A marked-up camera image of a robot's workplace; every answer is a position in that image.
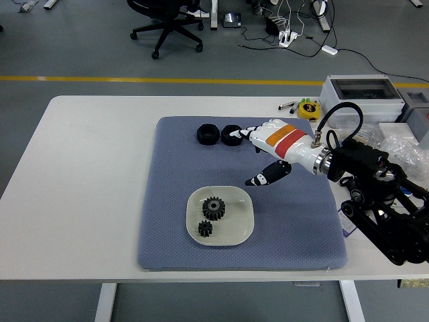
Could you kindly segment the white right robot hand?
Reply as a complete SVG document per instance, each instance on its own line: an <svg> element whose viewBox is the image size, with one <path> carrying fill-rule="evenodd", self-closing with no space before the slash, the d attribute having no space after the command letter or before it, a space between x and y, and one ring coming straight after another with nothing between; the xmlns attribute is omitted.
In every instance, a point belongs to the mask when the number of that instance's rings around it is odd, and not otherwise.
<svg viewBox="0 0 429 322"><path fill-rule="evenodd" d="M292 164L302 165L308 172L322 174L322 160L328 155L323 146L313 147L313 138L281 119L271 119L260 126L230 133L231 137L249 140L257 151L264 151L278 160L259 174L245 181L247 186L272 184L292 171Z"/></svg>

